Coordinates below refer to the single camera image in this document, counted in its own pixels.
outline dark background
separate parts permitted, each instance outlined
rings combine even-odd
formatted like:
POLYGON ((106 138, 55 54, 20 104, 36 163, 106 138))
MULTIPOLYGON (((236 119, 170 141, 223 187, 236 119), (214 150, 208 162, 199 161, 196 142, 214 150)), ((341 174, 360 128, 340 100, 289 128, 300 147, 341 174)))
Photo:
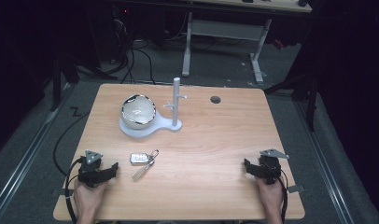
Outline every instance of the dark background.
MULTIPOLYGON (((93 66, 99 60, 119 60, 108 32, 110 7, 77 4, 0 1, 0 148, 44 97, 57 52, 72 50, 93 66)), ((310 4, 314 14, 340 20, 311 26, 276 21, 267 42, 303 43, 288 79, 306 73, 318 77, 318 92, 346 154, 379 210, 379 0, 310 4)), ((183 17, 183 12, 152 9, 131 13, 135 31, 161 45, 164 30, 175 34, 181 25, 172 19, 183 17)), ((292 88, 308 85, 309 79, 292 88)))

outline hand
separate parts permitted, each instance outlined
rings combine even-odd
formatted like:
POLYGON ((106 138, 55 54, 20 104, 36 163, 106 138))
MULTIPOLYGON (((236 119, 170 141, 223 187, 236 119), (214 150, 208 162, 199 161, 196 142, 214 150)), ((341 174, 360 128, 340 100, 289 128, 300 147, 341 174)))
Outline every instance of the hand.
POLYGON ((281 207, 283 202, 283 190, 278 180, 272 185, 267 185, 264 179, 256 178, 260 191, 260 199, 264 206, 269 224, 282 223, 281 207))
POLYGON ((77 224, 94 223, 96 212, 103 200, 103 193, 108 181, 101 183, 97 188, 90 188, 76 180, 74 185, 74 199, 78 210, 77 224))

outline gray carpet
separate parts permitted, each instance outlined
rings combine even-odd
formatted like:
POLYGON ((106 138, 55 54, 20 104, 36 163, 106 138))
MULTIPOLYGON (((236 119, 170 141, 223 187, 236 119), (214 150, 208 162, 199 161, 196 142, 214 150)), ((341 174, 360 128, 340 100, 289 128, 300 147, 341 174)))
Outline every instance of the gray carpet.
MULTIPOLYGON (((238 48, 246 51, 248 50, 246 44, 251 43, 245 43, 238 48)), ((135 45, 145 46, 145 42, 135 45)), ((266 89, 285 78, 301 46, 281 50, 270 45, 264 46, 260 55, 260 66, 264 73, 263 85, 255 83, 247 54, 234 50, 223 52, 222 49, 225 49, 223 44, 208 50, 201 50, 201 47, 205 48, 207 44, 194 47, 198 48, 192 52, 190 76, 182 78, 182 84, 266 89)), ((141 50, 146 52, 152 61, 152 76, 157 83, 171 83, 174 77, 180 77, 183 60, 182 45, 175 47, 166 45, 160 48, 148 44, 141 50)), ((135 63, 132 70, 132 82, 151 84, 147 56, 136 50, 133 53, 135 63)), ((104 69, 113 66, 115 65, 103 64, 104 69)), ((119 83, 126 72, 125 68, 115 74, 119 78, 115 81, 81 75, 79 83, 69 88, 72 92, 67 96, 60 110, 55 112, 56 118, 42 138, 29 170, 25 171, 25 177, 21 179, 17 191, 12 194, 13 197, 8 199, 7 208, 2 209, 4 213, 0 216, 0 223, 62 223, 54 220, 52 216, 64 181, 64 176, 53 162, 55 145, 65 130, 80 118, 78 116, 85 115, 91 110, 99 86, 104 82, 119 83)), ((49 111, 52 106, 51 85, 47 86, 45 92, 46 97, 23 119, 21 126, 0 153, 0 193, 14 174, 21 157, 32 145, 38 130, 51 116, 49 111)), ((288 220, 287 223, 341 223, 322 171, 317 165, 313 151, 314 143, 309 137, 307 127, 303 125, 303 117, 298 112, 298 104, 291 101, 289 91, 273 93, 268 95, 267 99, 283 147, 290 156, 289 164, 296 183, 304 188, 304 192, 300 195, 306 215, 303 219, 288 220)), ((73 125, 56 148, 56 160, 64 170, 69 167, 73 159, 86 119, 87 117, 73 125)), ((379 215, 344 154, 344 149, 320 97, 317 98, 315 128, 314 134, 336 177, 344 201, 350 209, 353 223, 379 223, 379 215)))

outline wooden tabletop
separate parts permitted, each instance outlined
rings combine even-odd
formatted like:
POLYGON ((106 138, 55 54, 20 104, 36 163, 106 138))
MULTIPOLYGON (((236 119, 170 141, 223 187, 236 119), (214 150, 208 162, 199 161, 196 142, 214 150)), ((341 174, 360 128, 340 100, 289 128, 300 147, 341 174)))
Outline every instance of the wooden tabletop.
POLYGON ((236 7, 256 7, 271 10, 282 10, 292 12, 312 12, 312 8, 307 4, 305 7, 298 5, 298 0, 253 0, 252 3, 244 3, 242 0, 192 0, 192 2, 220 4, 236 7))
MULTIPOLYGON (((173 86, 101 86, 73 161, 85 150, 102 153, 102 169, 119 163, 117 177, 109 181, 97 218, 100 220, 245 220, 265 218, 255 179, 246 174, 244 158, 257 164, 260 151, 284 152, 262 90, 180 87, 178 132, 160 130, 145 138, 131 138, 119 127, 119 111, 133 94, 152 99, 158 111, 172 117, 173 86), (211 102, 212 96, 221 99, 211 102), (138 182, 132 174, 141 167, 130 164, 134 152, 160 154, 138 182)), ((287 160, 280 160, 295 185, 287 160)), ((73 170, 76 175, 78 167, 73 170)), ((54 217, 70 220, 64 196, 54 217)), ((302 218, 298 193, 288 195, 286 218, 302 218)))

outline bowl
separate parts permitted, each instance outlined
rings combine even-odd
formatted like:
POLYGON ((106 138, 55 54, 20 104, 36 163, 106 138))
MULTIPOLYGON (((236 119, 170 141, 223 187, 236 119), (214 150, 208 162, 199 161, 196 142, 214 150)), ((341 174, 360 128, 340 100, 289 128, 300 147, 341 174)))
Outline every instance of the bowl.
POLYGON ((155 119, 154 102, 145 95, 132 95, 122 104, 120 117, 131 129, 145 129, 155 119))

